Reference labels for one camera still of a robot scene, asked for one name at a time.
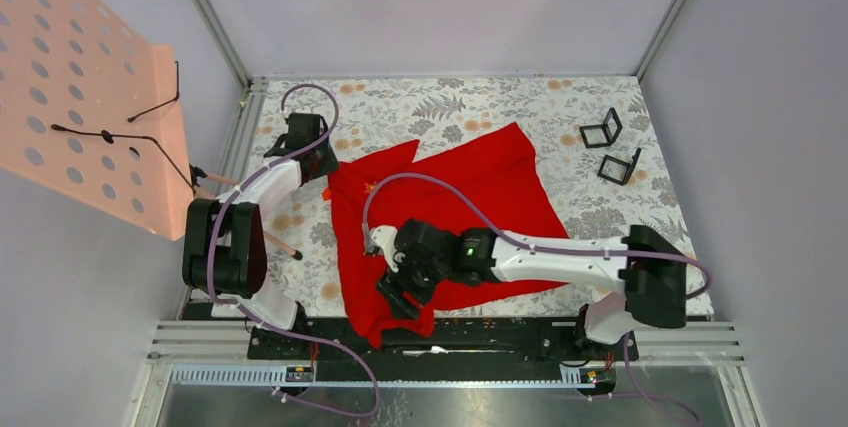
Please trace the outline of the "red shirt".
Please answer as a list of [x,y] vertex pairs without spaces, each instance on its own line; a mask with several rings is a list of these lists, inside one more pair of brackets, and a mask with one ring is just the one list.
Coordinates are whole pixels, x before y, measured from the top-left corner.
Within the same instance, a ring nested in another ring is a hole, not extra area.
[[[345,312],[355,332],[374,347],[381,345],[384,331],[395,328],[431,335],[437,310],[473,307],[557,286],[520,281],[470,287],[448,281],[438,286],[418,320],[393,319],[376,288],[385,262],[365,254],[362,222],[399,227],[415,219],[454,234],[484,224],[457,196],[422,180],[423,175],[457,188],[500,229],[539,237],[568,235],[537,175],[536,151],[517,123],[423,160],[415,158],[418,147],[413,140],[343,162],[328,177]],[[364,193],[366,183],[376,184],[370,194]]]

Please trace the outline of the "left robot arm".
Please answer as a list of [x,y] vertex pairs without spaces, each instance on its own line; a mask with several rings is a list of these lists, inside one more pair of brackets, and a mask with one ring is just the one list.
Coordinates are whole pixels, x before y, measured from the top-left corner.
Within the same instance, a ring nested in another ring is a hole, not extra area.
[[311,334],[296,322],[301,305],[269,279],[262,214],[305,183],[335,171],[338,160],[324,117],[294,113],[287,125],[257,172],[217,198],[189,204],[182,279],[205,293],[211,285],[218,302],[248,309],[261,327],[274,329],[272,345],[296,358],[309,348]]

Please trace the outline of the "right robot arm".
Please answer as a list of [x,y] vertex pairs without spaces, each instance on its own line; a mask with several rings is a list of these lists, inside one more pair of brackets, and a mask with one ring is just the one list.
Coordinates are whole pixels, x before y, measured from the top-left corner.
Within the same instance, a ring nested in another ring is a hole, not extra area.
[[448,281],[470,287],[546,281],[605,291],[585,305],[573,333],[575,349],[589,359],[639,326],[679,329],[687,321],[687,262],[643,225],[630,226],[625,237],[579,241],[491,228],[454,234],[410,219],[399,228],[371,229],[368,252],[387,264],[377,289],[400,319],[417,318]]

